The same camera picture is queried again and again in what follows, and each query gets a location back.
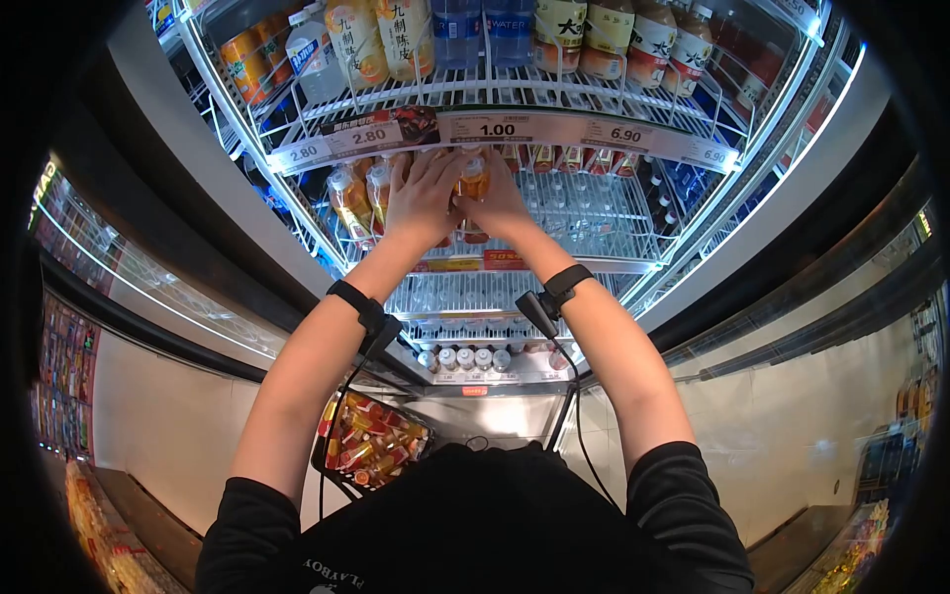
black cable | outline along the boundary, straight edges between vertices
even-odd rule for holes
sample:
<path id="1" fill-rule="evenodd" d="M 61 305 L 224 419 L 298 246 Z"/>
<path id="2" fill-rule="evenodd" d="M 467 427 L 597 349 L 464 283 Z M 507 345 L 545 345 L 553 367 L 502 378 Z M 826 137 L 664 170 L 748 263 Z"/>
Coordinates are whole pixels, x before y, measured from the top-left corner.
<path id="1" fill-rule="evenodd" d="M 584 460 L 587 461 L 587 467 L 590 468 L 591 473 L 594 474 L 594 480 L 597 481 L 597 484 L 600 486 L 600 490 L 603 491 L 603 494 L 607 497 L 610 503 L 613 504 L 615 508 L 617 508 L 617 511 L 620 511 L 620 506 L 617 505 L 617 502 L 614 501 L 614 498 L 610 496 L 610 492 L 607 490 L 607 487 L 605 487 L 600 481 L 597 471 L 594 470 L 594 464 L 591 462 L 591 457 L 587 455 L 587 448 L 584 447 L 583 432 L 580 430 L 580 373 L 578 373 L 578 366 L 574 364 L 574 361 L 567 354 L 567 351 L 564 350 L 564 347 L 562 347 L 555 338 L 552 338 L 551 342 L 554 343 L 554 346 L 558 347 L 560 353 L 564 355 L 564 358 L 567 359 L 567 362 L 571 364 L 571 369 L 574 370 L 574 379 L 571 380 L 571 386 L 567 389 L 567 402 L 569 403 L 571 401 L 572 396 L 576 396 L 578 399 L 578 404 L 574 411 L 578 425 L 578 442 L 580 443 L 580 451 L 583 452 Z"/>
<path id="2" fill-rule="evenodd" d="M 343 387 L 340 388 L 340 397 L 336 401 L 336 408 L 333 409 L 333 418 L 330 420 L 330 430 L 327 431 L 327 438 L 323 440 L 323 458 L 321 462 L 323 471 L 320 472 L 320 498 L 317 511 L 317 521 L 323 520 L 323 477 L 327 472 L 330 471 L 330 469 L 327 468 L 327 452 L 330 448 L 330 440 L 333 438 L 333 427 L 336 426 L 336 416 L 340 414 L 340 409 L 342 409 L 343 405 L 346 404 L 347 390 L 350 388 L 353 378 L 356 377 L 356 374 L 360 373 L 367 361 L 368 359 L 363 357 L 363 360 L 359 365 L 356 366 L 356 369 L 353 370 L 353 373 L 350 374 L 350 377 L 347 377 L 347 380 L 343 382 Z"/>

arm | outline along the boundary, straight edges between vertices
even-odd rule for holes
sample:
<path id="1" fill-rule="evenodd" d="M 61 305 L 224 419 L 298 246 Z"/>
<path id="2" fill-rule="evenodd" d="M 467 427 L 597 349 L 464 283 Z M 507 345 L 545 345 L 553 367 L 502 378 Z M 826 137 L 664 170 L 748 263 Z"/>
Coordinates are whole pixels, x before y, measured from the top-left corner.
<path id="1" fill-rule="evenodd" d="M 419 258 L 455 228 L 446 204 L 462 163 L 423 155 L 403 182 L 407 156 L 393 167 L 386 235 L 345 280 L 383 303 Z M 328 296 L 280 351 L 257 392 L 237 443 L 231 476 L 263 483 L 300 507 L 316 426 L 366 334 L 349 303 Z"/>
<path id="2" fill-rule="evenodd" d="M 484 201 L 457 205 L 488 235 L 508 242 L 541 283 L 577 263 L 531 219 L 501 155 L 491 151 Z M 561 308 L 591 370 L 610 397 L 627 474 L 656 446 L 695 443 L 689 419 L 663 358 L 633 317 L 593 278 L 579 283 Z"/>

orange can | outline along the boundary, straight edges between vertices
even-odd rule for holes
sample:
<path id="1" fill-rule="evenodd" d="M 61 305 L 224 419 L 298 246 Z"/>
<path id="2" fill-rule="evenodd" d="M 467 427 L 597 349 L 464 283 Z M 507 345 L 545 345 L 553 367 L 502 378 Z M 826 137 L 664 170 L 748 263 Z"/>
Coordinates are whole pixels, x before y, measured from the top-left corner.
<path id="1" fill-rule="evenodd" d="M 257 51 L 259 47 L 260 38 L 253 29 L 247 29 L 221 46 L 221 59 L 228 67 L 228 74 L 249 105 L 260 103 L 274 90 L 267 79 L 271 73 L 270 63 Z"/>
<path id="2" fill-rule="evenodd" d="M 291 61 L 287 59 L 287 52 L 284 50 L 284 43 L 286 43 L 287 37 L 284 36 L 283 42 L 281 42 L 280 32 L 282 27 L 280 17 L 283 17 L 283 21 L 287 22 L 286 16 L 282 13 L 277 13 L 272 14 L 252 27 L 257 33 L 257 37 L 259 37 L 264 44 L 261 46 L 260 51 L 264 55 L 264 58 L 267 59 L 270 69 L 275 70 L 276 68 L 274 76 L 271 77 L 271 82 L 274 86 L 289 81 L 291 77 L 294 76 Z"/>

soda can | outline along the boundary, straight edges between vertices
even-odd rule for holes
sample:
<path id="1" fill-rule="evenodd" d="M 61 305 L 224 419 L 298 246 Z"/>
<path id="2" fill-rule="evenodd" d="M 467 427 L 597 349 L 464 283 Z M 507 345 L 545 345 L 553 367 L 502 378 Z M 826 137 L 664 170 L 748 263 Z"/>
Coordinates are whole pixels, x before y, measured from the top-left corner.
<path id="1" fill-rule="evenodd" d="M 221 60 L 228 67 L 237 91 L 248 105 L 263 101 L 274 90 L 267 76 L 270 64 L 258 51 L 260 38 L 253 29 L 247 29 L 221 46 Z"/>

blue water bottle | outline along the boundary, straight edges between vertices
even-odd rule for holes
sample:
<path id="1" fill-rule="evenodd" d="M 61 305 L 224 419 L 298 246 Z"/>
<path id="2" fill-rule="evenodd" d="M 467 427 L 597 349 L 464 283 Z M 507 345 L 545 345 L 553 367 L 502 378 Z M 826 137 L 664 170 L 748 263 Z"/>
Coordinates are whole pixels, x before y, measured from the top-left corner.
<path id="1" fill-rule="evenodd" d="M 494 66 L 514 68 L 531 62 L 534 11 L 535 0 L 484 0 Z"/>
<path id="2" fill-rule="evenodd" d="M 449 70 L 478 65 L 482 0 L 432 0 L 435 65 Z"/>

